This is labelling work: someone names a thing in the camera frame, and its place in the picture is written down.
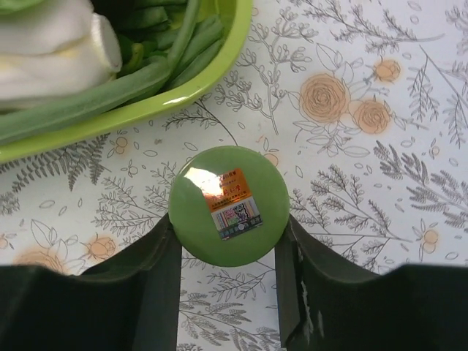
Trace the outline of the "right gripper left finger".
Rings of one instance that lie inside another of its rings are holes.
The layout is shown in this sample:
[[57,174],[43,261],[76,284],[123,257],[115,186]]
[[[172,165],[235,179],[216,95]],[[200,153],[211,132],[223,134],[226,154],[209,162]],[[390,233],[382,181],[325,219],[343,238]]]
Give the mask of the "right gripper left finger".
[[79,276],[1,268],[3,350],[174,350],[181,245],[167,216]]

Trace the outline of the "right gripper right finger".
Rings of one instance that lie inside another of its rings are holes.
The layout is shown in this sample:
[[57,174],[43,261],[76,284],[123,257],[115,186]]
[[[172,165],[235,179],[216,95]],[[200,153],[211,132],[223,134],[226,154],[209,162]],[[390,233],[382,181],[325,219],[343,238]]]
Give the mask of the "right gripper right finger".
[[287,350],[465,350],[467,269],[404,264],[379,275],[290,218],[275,248]]

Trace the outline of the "green pill bottle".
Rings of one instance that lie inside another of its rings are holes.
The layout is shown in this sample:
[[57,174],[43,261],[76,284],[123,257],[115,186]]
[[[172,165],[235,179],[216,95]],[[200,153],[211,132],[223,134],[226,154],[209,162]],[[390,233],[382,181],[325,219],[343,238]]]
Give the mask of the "green pill bottle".
[[181,245],[197,259],[237,267],[275,247],[290,201],[281,173],[240,146],[199,153],[173,180],[168,215]]

